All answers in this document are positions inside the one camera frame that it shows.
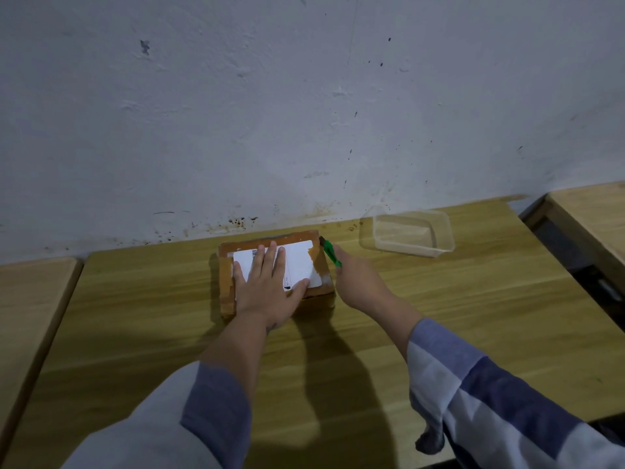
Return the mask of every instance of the clear plastic container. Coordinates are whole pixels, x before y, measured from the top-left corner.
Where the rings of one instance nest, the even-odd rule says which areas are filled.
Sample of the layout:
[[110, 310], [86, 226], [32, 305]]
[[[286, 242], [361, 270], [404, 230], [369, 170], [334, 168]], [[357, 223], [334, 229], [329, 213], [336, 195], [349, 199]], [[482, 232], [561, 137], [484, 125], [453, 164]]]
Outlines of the clear plastic container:
[[372, 209], [376, 248], [437, 257], [456, 248], [449, 217], [439, 211], [388, 214], [383, 206]]

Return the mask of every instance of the wooden table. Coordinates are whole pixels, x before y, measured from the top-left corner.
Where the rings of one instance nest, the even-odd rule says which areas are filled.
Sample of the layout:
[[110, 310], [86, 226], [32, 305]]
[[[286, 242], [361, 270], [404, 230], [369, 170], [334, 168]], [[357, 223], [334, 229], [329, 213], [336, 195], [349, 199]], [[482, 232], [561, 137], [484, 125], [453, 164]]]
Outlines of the wooden table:
[[[625, 335], [507, 204], [446, 211], [457, 248], [436, 259], [372, 249], [370, 220], [318, 228], [373, 260], [395, 293], [575, 415], [624, 411]], [[87, 434], [127, 417], [196, 357], [223, 327], [215, 256], [223, 240], [90, 256], [5, 469], [57, 467]], [[395, 347], [337, 299], [332, 316], [271, 333], [247, 467], [414, 469], [451, 458], [448, 447], [435, 457], [414, 449], [424, 426], [410, 409]]]
[[0, 462], [81, 269], [74, 258], [0, 266]]
[[625, 181], [550, 192], [525, 218], [551, 220], [625, 293]]

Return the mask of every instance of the blue and white striped shirt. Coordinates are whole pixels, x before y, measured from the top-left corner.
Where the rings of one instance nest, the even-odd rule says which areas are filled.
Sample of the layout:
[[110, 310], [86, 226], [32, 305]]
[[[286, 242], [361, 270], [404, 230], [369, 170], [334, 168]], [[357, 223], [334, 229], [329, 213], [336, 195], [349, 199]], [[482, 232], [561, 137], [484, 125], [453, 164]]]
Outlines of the blue and white striped shirt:
[[[430, 319], [408, 344], [410, 403], [427, 422], [416, 448], [444, 436], [467, 469], [623, 469], [625, 448]], [[91, 434], [64, 464], [90, 468], [240, 468], [251, 408], [230, 372], [191, 363], [127, 419]]]

